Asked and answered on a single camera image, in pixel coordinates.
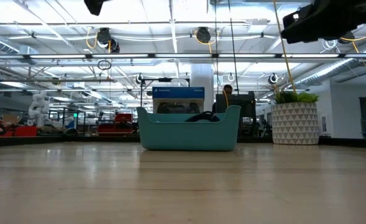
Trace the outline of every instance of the green plant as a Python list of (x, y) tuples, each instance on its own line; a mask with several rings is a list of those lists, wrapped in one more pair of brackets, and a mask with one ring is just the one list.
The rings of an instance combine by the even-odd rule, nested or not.
[(318, 101), (319, 96), (315, 94), (310, 94), (302, 92), (297, 94), (292, 91), (279, 90), (276, 85), (272, 86), (271, 90), (275, 94), (275, 104), (281, 103), (315, 103)]

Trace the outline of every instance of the wooden floor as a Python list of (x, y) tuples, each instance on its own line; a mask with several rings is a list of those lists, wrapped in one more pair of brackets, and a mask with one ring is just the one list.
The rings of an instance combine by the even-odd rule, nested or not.
[(0, 223), (366, 223), (366, 149), (0, 147)]

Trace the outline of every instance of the white robot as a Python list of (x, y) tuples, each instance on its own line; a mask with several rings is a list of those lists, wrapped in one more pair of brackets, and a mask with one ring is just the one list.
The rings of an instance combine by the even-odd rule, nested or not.
[(36, 124), (36, 126), (41, 127), (44, 125), (49, 111), (48, 102), (45, 101), (46, 94), (46, 91), (40, 90), (32, 96), (33, 102), (28, 110), (28, 126), (34, 126)]

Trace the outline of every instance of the person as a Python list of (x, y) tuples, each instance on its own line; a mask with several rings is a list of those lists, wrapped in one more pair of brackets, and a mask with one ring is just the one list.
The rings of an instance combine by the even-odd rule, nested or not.
[[(234, 90), (232, 88), (231, 85), (224, 85), (224, 88), (222, 89), (224, 91), (224, 93), (226, 93), (226, 96), (228, 97), (229, 95), (232, 94), (232, 91)], [(212, 112), (215, 113), (216, 112), (216, 103), (213, 103), (213, 107), (212, 107)]]

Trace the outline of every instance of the red equipment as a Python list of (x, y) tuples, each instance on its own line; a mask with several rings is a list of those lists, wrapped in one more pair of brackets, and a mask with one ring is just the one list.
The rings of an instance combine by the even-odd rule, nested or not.
[(97, 133), (99, 136), (123, 136), (134, 132), (132, 114), (117, 114), (114, 121), (110, 122), (98, 125)]

